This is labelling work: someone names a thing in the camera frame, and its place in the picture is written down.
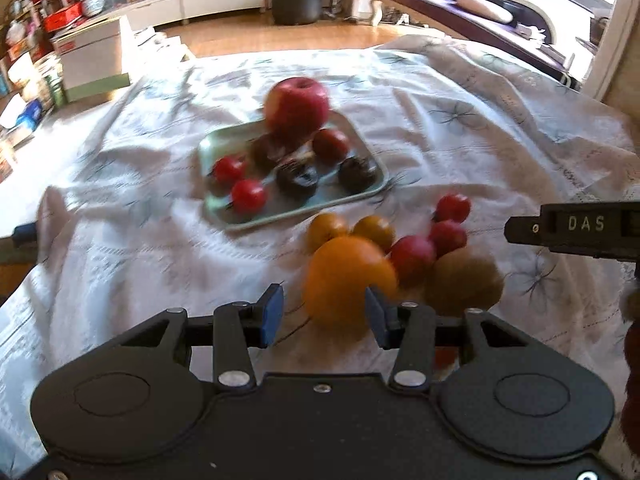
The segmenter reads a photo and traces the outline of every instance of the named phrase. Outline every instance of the green tray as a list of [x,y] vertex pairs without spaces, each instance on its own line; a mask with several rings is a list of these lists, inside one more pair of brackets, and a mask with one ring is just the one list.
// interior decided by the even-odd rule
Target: green tray
[[[318,177],[320,178],[318,191],[306,202],[300,202],[280,192],[275,183],[274,171],[271,171],[266,177],[264,174],[260,176],[250,164],[248,176],[251,178],[261,177],[260,179],[268,194],[267,204],[262,211],[252,217],[236,214],[229,207],[229,190],[216,189],[215,184],[212,183],[212,179],[209,177],[209,172],[219,158],[230,154],[246,153],[251,141],[266,133],[264,121],[240,124],[239,126],[231,126],[210,132],[198,146],[200,174],[205,181],[205,189],[207,190],[204,199],[205,218],[213,224],[220,225],[226,231],[241,231],[284,218],[313,213],[334,205],[362,200],[374,196],[385,189],[389,180],[386,167],[367,146],[362,137],[359,136],[349,120],[344,115],[332,111],[327,126],[338,128],[349,138],[351,143],[350,156],[369,156],[375,161],[378,172],[375,183],[369,189],[362,193],[350,195],[338,183],[337,166],[328,168],[316,165]],[[296,152],[296,155],[303,155],[308,151],[309,147],[305,145]]]

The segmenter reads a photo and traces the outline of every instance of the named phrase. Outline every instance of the purple cushion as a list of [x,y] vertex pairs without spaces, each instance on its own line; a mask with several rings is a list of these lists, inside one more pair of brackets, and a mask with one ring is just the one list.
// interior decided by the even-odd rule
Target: purple cushion
[[541,72],[560,79],[562,65],[518,36],[510,25],[492,22],[458,7],[454,0],[393,0],[452,28],[471,41],[499,48],[529,63]]

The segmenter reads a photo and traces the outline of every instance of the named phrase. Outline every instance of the cherry tomato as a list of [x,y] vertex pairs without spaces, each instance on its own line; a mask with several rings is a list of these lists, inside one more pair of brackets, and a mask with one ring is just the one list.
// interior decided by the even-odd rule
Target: cherry tomato
[[311,147],[320,162],[328,166],[338,164],[349,155],[349,139],[340,130],[325,128],[315,134]]
[[377,215],[365,216],[354,225],[351,234],[368,238],[380,246],[385,254],[391,250],[396,239],[396,230],[386,218]]
[[211,173],[220,184],[230,186],[244,178],[245,169],[246,162],[244,160],[233,155],[227,155],[213,165]]
[[458,358],[458,348],[453,346],[436,346],[436,357],[433,365],[436,370],[449,368]]
[[315,253],[329,240],[349,234],[349,224],[336,213],[320,213],[306,230],[306,245]]
[[267,203],[267,193],[259,180],[239,180],[231,189],[233,208],[241,214],[255,214]]
[[448,194],[438,200],[435,221],[453,220],[462,224],[471,212],[471,200],[460,194]]
[[445,220],[433,224],[428,238],[436,247],[438,257],[466,245],[465,228],[453,220]]

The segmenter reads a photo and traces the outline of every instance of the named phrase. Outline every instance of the wooden floor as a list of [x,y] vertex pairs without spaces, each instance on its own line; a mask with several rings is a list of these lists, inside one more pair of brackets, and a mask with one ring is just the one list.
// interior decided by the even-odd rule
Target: wooden floor
[[270,50],[367,48],[411,31],[408,27],[371,27],[343,20],[283,27],[273,25],[269,13],[257,10],[198,19],[189,25],[164,29],[168,36],[180,36],[197,57]]

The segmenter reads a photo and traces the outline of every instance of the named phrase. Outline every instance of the white pillow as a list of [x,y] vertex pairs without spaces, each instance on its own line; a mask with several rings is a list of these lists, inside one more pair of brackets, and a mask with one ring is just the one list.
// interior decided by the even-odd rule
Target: white pillow
[[498,23],[511,23],[513,14],[487,0],[456,0],[459,7]]

